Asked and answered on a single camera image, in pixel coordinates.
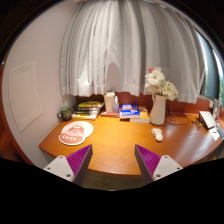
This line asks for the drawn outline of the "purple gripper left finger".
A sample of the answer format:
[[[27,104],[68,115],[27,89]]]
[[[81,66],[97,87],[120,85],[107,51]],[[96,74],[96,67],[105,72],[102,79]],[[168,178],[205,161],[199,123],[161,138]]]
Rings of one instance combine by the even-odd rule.
[[[44,170],[81,186],[92,155],[92,145],[87,145],[67,157],[59,155]]]

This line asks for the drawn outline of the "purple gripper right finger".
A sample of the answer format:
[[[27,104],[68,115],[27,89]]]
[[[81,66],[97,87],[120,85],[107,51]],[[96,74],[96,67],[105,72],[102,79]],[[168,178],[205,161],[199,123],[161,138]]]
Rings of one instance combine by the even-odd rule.
[[[159,156],[140,145],[135,145],[134,154],[142,178],[146,184],[152,183],[182,169],[170,156]]]

